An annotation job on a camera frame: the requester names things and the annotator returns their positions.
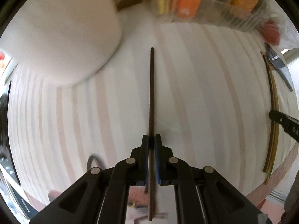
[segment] white table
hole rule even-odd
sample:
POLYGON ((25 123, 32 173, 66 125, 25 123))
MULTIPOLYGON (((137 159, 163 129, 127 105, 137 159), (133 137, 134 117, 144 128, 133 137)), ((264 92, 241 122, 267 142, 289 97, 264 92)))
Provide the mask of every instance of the white table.
MULTIPOLYGON (((24 190, 48 204, 86 171, 130 156, 148 132, 150 47, 155 48, 156 130, 191 166, 210 165, 244 195, 266 179, 269 81, 258 34, 198 24, 160 24, 146 4, 119 12, 122 42, 110 61, 73 87, 54 87, 20 63, 8 124, 24 190)), ((274 72, 280 111, 298 118, 295 92, 274 72)), ((274 170, 295 141, 280 128, 274 170)))

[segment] thin metal rod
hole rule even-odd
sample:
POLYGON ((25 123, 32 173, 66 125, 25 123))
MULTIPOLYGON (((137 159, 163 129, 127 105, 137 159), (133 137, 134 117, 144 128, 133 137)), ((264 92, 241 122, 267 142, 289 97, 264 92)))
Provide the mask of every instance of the thin metal rod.
POLYGON ((149 215, 152 221, 155 208, 155 173, 154 173, 154 136, 155 136, 155 72, 154 48, 150 48, 150 73, 149 73, 149 215))
POLYGON ((149 137, 155 136, 155 72, 154 48, 150 48, 150 73, 149 73, 149 137))

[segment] plastic container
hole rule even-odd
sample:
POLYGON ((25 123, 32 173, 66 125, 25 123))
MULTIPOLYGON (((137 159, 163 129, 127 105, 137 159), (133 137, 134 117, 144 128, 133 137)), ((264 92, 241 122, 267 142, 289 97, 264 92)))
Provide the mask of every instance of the plastic container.
POLYGON ((250 32, 263 22, 262 16, 255 16, 238 7, 217 0, 190 0, 194 3, 200 2, 194 18, 178 16, 179 12, 181 13, 178 11, 180 0, 164 0, 163 3, 159 1, 161 0, 152 0, 152 10, 162 22, 211 24, 243 32, 250 32))

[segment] bamboo skewer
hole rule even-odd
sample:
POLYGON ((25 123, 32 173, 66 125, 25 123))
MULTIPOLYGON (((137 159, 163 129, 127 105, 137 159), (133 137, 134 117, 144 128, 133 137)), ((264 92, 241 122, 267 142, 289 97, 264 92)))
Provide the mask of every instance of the bamboo skewer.
MULTIPOLYGON (((262 53, 267 74, 269 78, 269 85, 270 85, 270 95, 271 95, 271 109, 279 111, 279 104, 278 104, 278 95, 277 95, 277 88, 275 79, 273 76, 272 71, 275 70, 274 66, 268 61, 267 55, 265 53, 262 53)), ((263 172, 267 173, 267 178, 265 180, 265 184, 268 183, 270 176, 272 174, 275 157, 276 157, 276 151, 278 146, 278 135, 279 135, 279 124, 272 121, 271 122, 271 131, 270 131, 270 141, 269 141, 269 148, 267 153, 266 162, 264 165, 263 172)))
POLYGON ((149 73, 149 215, 152 221, 155 211, 155 173, 154 173, 154 137, 155 137, 155 72, 154 72, 154 48, 150 49, 150 73, 149 73))

